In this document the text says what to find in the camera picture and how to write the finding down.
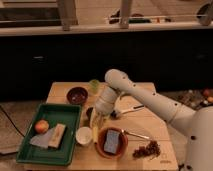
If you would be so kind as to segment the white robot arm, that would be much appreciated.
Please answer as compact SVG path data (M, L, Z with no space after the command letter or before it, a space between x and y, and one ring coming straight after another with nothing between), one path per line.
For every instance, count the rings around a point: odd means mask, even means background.
M213 106L197 111L132 82L118 69L105 74L106 86L95 102L98 114L110 115L121 92L130 94L187 137L184 171L213 171Z

